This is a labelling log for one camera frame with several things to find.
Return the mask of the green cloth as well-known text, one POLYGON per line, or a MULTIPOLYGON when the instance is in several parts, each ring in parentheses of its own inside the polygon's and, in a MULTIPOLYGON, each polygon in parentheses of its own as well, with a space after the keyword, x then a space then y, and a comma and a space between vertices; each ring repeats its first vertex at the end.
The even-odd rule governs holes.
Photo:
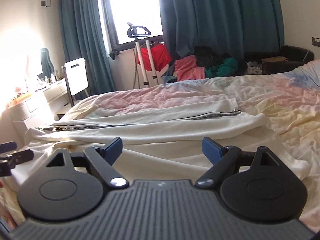
POLYGON ((206 78, 214 77, 228 77, 232 76, 239 70, 239 63, 236 59, 229 57, 223 59, 222 63, 205 69, 204 74, 206 78))

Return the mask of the pastel tie-dye bed cover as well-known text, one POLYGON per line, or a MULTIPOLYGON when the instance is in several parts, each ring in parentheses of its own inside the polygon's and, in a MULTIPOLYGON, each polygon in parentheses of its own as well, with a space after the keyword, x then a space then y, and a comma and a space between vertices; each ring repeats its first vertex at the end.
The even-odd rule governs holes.
MULTIPOLYGON (((283 74, 182 81, 100 94, 80 103, 96 102, 108 111, 131 113, 225 99, 235 100, 240 111, 265 115, 266 126, 276 133, 285 150, 310 164, 310 173, 301 179, 308 200, 300 220, 311 230, 319 231, 319 61, 283 74)), ((25 218, 17 204, 16 191, 5 179, 1 180, 1 217, 16 227, 25 218)))

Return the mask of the teal curtain right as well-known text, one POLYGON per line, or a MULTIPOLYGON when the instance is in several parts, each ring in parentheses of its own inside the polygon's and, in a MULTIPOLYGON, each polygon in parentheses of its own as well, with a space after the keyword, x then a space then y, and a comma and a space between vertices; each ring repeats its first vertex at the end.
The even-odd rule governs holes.
POLYGON ((159 0, 159 6, 163 41, 174 59, 197 46, 242 58, 284 45, 280 0, 159 0))

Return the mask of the vanity mirror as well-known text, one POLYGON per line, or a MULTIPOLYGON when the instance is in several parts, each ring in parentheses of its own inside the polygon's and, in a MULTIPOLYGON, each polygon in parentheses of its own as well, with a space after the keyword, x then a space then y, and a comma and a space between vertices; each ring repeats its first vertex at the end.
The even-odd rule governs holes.
POLYGON ((37 75, 37 77, 41 80, 48 79, 49 83, 55 82, 55 69, 51 62, 49 50, 47 48, 42 48, 40 50, 40 61, 42 71, 37 75))

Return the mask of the black clothes pile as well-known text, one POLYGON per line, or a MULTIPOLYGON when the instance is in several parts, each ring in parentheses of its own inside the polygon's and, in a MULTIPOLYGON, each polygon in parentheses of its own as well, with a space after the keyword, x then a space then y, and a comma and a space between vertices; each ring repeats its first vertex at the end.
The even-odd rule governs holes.
POLYGON ((218 54, 212 48, 206 46, 195 47, 194 56, 196 57, 197 66, 206 69, 219 66, 223 63, 224 59, 231 57, 228 53, 218 54))

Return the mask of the red cloth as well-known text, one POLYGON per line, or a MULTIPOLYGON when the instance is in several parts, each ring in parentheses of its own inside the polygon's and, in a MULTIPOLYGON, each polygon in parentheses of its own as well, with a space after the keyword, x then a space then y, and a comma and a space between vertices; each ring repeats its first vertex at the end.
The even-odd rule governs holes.
MULTIPOLYGON (((172 61, 172 58, 164 44, 154 42, 150 45, 150 48, 155 70, 157 72, 160 72, 167 64, 169 64, 172 61)), ((151 63, 148 56, 148 50, 145 44, 141 46, 140 51, 142 54, 145 70, 151 72, 151 63)))

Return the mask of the white chair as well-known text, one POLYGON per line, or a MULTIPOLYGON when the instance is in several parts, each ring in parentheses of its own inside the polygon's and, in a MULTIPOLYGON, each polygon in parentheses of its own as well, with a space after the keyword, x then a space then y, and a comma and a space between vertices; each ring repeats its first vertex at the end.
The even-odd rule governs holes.
POLYGON ((88 79, 84 58, 66 62, 62 67, 62 71, 65 78, 69 103, 56 113, 59 119, 61 119, 72 107, 80 102, 75 99, 76 94, 84 91, 86 96, 89 97, 87 91, 88 79))

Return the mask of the teal curtain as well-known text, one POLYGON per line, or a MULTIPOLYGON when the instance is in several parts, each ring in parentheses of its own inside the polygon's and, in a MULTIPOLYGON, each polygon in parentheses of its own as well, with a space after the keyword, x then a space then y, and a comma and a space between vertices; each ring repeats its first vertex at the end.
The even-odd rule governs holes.
POLYGON ((284 45, 280 0, 159 0, 159 6, 163 41, 174 59, 197 46, 242 58, 284 45))
POLYGON ((67 62, 85 59, 89 92, 114 92, 98 0, 59 0, 63 51, 67 62))

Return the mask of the white dresser desk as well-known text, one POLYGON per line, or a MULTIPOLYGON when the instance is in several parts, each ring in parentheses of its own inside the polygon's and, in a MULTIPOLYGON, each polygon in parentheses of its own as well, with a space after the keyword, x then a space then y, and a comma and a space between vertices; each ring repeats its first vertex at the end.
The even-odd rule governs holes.
POLYGON ((24 143, 27 130, 57 120, 57 113, 68 104, 67 87, 62 79, 29 94, 18 103, 11 103, 7 110, 19 139, 24 143))

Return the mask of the pink cloth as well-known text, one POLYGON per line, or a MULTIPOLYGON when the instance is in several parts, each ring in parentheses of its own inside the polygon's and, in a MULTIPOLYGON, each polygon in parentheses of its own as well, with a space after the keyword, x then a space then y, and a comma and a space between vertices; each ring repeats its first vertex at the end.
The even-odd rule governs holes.
POLYGON ((197 65, 197 58, 194 55, 176 60, 174 66, 178 81, 202 80, 205 78, 204 67, 197 65))

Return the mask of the cream zip-up jacket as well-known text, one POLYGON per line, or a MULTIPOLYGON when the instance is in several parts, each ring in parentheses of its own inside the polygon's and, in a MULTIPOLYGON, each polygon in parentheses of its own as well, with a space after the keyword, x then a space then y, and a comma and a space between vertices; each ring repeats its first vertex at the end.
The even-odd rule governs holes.
POLYGON ((56 123, 27 132, 27 148, 35 157, 13 169, 5 182, 17 191, 55 150, 82 151, 116 137, 123 141, 123 152, 115 167, 128 180, 196 180, 211 167, 201 150, 205 137, 245 151, 267 146, 299 179, 306 178, 310 164, 290 155, 266 123, 263 114, 238 110, 233 99, 131 113, 108 111, 96 102, 85 101, 56 123))

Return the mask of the brown cardboard box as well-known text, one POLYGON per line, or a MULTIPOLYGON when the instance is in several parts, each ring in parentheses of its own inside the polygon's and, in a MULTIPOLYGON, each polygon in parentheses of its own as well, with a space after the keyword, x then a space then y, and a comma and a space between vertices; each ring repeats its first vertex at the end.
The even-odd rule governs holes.
POLYGON ((283 56, 269 57, 261 60, 262 64, 272 63, 272 62, 287 62, 287 61, 288 61, 288 58, 283 56))

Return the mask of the teal curtain left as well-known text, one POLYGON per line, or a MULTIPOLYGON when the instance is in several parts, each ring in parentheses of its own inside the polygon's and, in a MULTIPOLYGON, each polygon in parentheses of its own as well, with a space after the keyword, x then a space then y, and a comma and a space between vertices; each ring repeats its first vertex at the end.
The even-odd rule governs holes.
POLYGON ((67 62, 85 59, 89 92, 114 92, 98 0, 59 0, 63 51, 67 62))

